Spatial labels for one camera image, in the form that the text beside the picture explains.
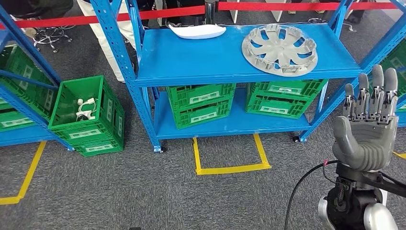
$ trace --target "white label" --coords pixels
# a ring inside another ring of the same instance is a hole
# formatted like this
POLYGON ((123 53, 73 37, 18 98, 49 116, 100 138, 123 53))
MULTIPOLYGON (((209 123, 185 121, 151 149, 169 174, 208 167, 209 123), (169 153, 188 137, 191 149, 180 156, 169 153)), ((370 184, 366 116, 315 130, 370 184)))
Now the white label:
POLYGON ((121 137, 121 133, 123 132, 123 117, 118 117, 118 136, 121 137))
POLYGON ((80 133, 71 133, 69 134, 71 139, 76 139, 76 138, 83 138, 83 137, 88 137, 88 136, 93 136, 93 135, 97 135, 100 134, 101 132, 98 129, 94 129, 94 130, 89 130, 89 131, 85 131, 85 132, 80 132, 80 133))
MULTIPOLYGON (((399 68, 404 67, 404 65, 402 64, 402 62, 401 62, 397 57, 391 59, 391 64, 394 66, 395 69, 399 69, 399 68)), ((400 75, 401 75, 404 79, 406 79, 406 70, 401 71, 401 72, 400 72, 400 75)))
POLYGON ((13 120, 13 121, 3 121, 1 124, 3 127, 12 127, 12 126, 18 126, 22 124, 28 124, 32 123, 33 121, 30 120, 29 118, 23 118, 23 119, 18 119, 18 120, 13 120))
POLYGON ((217 116, 217 112, 213 112, 213 113, 202 115, 202 116, 192 117, 191 118, 191 123, 203 121, 203 120, 213 118, 213 117, 216 117, 216 116, 217 116))
POLYGON ((198 97, 191 97, 189 99, 189 104, 202 102, 202 101, 213 99, 213 98, 216 98, 216 97, 219 97, 219 96, 220 96, 220 92, 216 91, 216 92, 211 92, 211 93, 208 93, 208 94, 205 94, 205 95, 200 95, 198 97))
POLYGON ((113 101, 109 99, 107 103, 107 120, 112 121, 113 116, 113 101))
POLYGON ((95 151, 101 151, 101 150, 109 150, 114 148, 113 145, 103 145, 103 146, 97 146, 97 147, 91 147, 91 148, 86 148, 86 152, 95 152, 95 151))
POLYGON ((288 114, 288 112, 289 112, 288 109, 272 108, 272 107, 266 107, 266 106, 261 107, 260 111, 266 112, 266 113, 276 113, 276 114, 288 114))
POLYGON ((51 104, 52 104, 52 99, 54 98, 54 91, 53 90, 48 90, 48 93, 46 94, 46 101, 45 101, 45 109, 46 110, 51 110, 51 104))
POLYGON ((282 93, 288 93, 288 94, 300 94, 302 89, 300 88, 285 88, 285 87, 279 87, 277 85, 272 85, 268 91, 271 92, 282 92, 282 93))
MULTIPOLYGON (((33 68, 31 68, 29 66, 25 66, 23 77, 30 79, 32 73, 33 73, 33 68)), ((28 82, 22 80, 20 82, 20 87, 23 88, 24 90, 27 90, 28 82)))

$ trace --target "yellow floor tape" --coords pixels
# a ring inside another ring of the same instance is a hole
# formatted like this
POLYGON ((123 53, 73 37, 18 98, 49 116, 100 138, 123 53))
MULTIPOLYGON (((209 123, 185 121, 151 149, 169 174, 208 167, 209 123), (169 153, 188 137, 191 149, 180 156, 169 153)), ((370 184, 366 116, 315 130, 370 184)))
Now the yellow floor tape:
POLYGON ((255 143, 257 145, 259 156, 261 157, 260 164, 250 164, 234 167, 224 168, 206 168, 202 169, 200 164, 199 148, 197 145, 197 138, 193 138, 194 158, 196 161, 196 174, 198 175, 213 175, 213 174, 228 174, 228 173, 243 173, 255 170, 270 169, 268 159, 265 155, 264 147, 262 146, 261 139, 258 134, 254 134, 255 143))
POLYGON ((25 192, 27 192, 31 179, 33 178, 35 169, 38 165, 39 159, 41 158, 42 152, 44 151, 45 145, 46 145, 46 141, 42 141, 39 144, 37 152, 34 155, 33 161, 31 162, 30 168, 28 169, 27 175, 25 176, 23 185, 21 186, 20 191, 18 192, 18 195, 0 198, 0 205, 17 204, 18 202, 20 202, 21 199, 24 198, 25 192))
POLYGON ((398 156, 400 158, 406 159, 406 153, 397 153, 397 152, 394 151, 394 155, 396 155, 396 156, 398 156))

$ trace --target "white pants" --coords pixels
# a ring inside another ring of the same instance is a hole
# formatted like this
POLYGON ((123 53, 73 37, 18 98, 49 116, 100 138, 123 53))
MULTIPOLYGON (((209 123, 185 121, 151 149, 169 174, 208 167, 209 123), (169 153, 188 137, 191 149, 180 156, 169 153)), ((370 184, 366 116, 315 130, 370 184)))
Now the white pants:
MULTIPOLYGON (((78 0, 78 4, 85 16, 96 15, 94 13, 93 6, 90 3, 85 2, 83 0, 78 0)), ((125 0, 123 0, 121 3, 119 13, 128 13, 128 9, 125 4, 125 0)), ((133 31, 133 26, 131 25, 131 21, 118 22, 117 24, 118 24, 118 28, 120 29, 121 34, 127 38, 127 40, 130 42, 130 44, 135 49, 134 31, 133 31)), ((103 29, 101 28, 100 24, 92 23, 92 24, 90 24, 90 27, 93 30, 94 35, 96 35, 97 39, 99 40, 99 44, 102 47, 101 49, 103 50, 103 53, 106 56, 106 59, 109 62, 110 67, 112 68, 117 80, 124 81, 123 75, 121 74, 120 68, 118 67, 117 61, 114 58, 113 52, 110 49, 109 43, 106 39, 106 36, 104 36, 104 32, 103 32, 103 29)))

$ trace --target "robot finger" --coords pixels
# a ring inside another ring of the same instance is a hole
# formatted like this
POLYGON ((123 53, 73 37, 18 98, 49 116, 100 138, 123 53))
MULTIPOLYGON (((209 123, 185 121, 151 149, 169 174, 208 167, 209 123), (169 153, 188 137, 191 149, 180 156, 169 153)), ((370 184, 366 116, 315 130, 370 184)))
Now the robot finger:
POLYGON ((384 75, 384 97, 381 106, 380 123, 388 124, 395 116, 397 104, 397 74, 394 68, 389 68, 384 75))
POLYGON ((360 83, 360 92, 358 94, 357 102, 355 103, 355 121, 361 121, 366 118, 367 105, 369 102, 368 76, 365 73, 362 73, 358 79, 360 83))
POLYGON ((345 99, 344 99, 344 108, 343 116, 347 117, 350 121, 354 118, 354 89, 351 84, 346 84, 345 87, 345 99))
POLYGON ((372 92, 369 101, 368 121, 379 121, 382 102, 384 98, 383 91, 383 70, 380 65, 374 65, 372 68, 372 92))

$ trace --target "red rope stanchion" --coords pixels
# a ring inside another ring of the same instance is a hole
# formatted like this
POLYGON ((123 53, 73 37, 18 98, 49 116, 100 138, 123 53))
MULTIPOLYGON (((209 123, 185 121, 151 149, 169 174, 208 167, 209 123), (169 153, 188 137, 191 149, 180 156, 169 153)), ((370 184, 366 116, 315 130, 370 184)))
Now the red rope stanchion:
MULTIPOLYGON (((219 2, 220 11, 333 11, 338 7, 338 3, 265 3, 265 2, 219 2)), ((352 10, 379 10, 397 9, 391 2, 358 2, 351 5, 352 10)), ((142 11, 141 19, 169 18, 176 16, 188 16, 204 14, 204 6, 192 6, 176 9, 165 9, 159 11, 142 11)), ((128 21, 128 13, 120 13, 117 21, 128 21)), ((23 20, 16 21, 18 27, 52 27, 64 25, 87 25, 98 23, 96 16, 77 16, 66 18, 54 18, 43 20, 23 20)))
MULTIPOLYGON (((220 11, 334 11, 339 3, 219 2, 220 11)), ((352 10, 397 9, 391 2, 356 2, 352 10)))

